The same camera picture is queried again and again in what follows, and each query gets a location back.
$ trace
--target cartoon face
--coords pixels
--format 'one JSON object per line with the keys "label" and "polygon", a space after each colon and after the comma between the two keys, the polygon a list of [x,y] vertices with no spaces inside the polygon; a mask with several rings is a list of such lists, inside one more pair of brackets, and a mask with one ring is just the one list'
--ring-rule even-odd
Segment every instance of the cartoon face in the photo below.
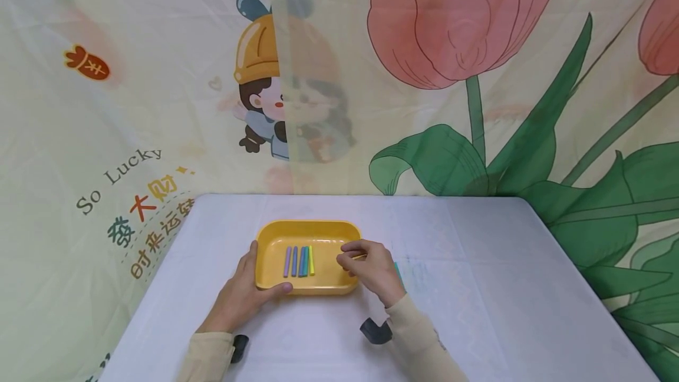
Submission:
{"label": "cartoon face", "polygon": [[290,88],[293,96],[287,106],[291,107],[291,117],[299,123],[320,123],[327,120],[332,109],[340,103],[341,93],[331,83],[312,79],[293,78]]}
{"label": "cartoon face", "polygon": [[258,95],[250,95],[250,105],[261,109],[264,115],[272,120],[285,120],[283,95],[281,93],[281,79],[271,78],[271,86],[262,89]]}

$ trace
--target backdrop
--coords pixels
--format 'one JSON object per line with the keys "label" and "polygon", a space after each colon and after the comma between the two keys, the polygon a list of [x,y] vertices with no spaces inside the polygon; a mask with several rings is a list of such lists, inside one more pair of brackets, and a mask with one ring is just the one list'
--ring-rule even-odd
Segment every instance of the backdrop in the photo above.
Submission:
{"label": "backdrop", "polygon": [[679,381],[678,0],[5,0],[0,47],[10,380],[97,381],[216,192],[522,197]]}

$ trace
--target beige sleeve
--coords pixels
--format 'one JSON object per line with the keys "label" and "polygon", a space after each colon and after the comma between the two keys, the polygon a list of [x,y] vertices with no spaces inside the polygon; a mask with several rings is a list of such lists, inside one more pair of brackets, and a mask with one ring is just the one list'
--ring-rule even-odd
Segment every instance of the beige sleeve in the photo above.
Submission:
{"label": "beige sleeve", "polygon": [[231,333],[194,333],[177,382],[222,382],[233,350]]}
{"label": "beige sleeve", "polygon": [[413,382],[467,382],[429,318],[409,295],[386,310],[393,347]]}

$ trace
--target wrist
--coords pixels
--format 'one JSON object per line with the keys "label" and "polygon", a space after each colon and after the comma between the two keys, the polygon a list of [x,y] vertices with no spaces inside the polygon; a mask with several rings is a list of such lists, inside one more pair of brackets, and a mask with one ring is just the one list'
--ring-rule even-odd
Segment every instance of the wrist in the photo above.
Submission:
{"label": "wrist", "polygon": [[385,293],[379,295],[379,299],[381,303],[383,303],[384,308],[388,309],[396,305],[398,301],[401,301],[403,297],[406,296],[406,290],[403,289],[401,285],[398,285],[398,287],[394,287],[393,289],[390,289],[386,291]]}
{"label": "wrist", "polygon": [[205,318],[200,327],[196,330],[196,333],[207,333],[207,332],[224,332],[233,333],[236,330],[236,324],[233,323],[233,319],[228,318],[225,315],[215,315],[212,312]]}

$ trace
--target cartoon hat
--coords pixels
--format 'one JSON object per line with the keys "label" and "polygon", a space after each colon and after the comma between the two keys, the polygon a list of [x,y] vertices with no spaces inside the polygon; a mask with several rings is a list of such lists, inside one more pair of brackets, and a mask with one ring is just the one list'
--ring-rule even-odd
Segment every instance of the cartoon hat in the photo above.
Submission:
{"label": "cartoon hat", "polygon": [[273,15],[267,14],[254,20],[241,35],[233,77],[238,84],[245,84],[280,75]]}

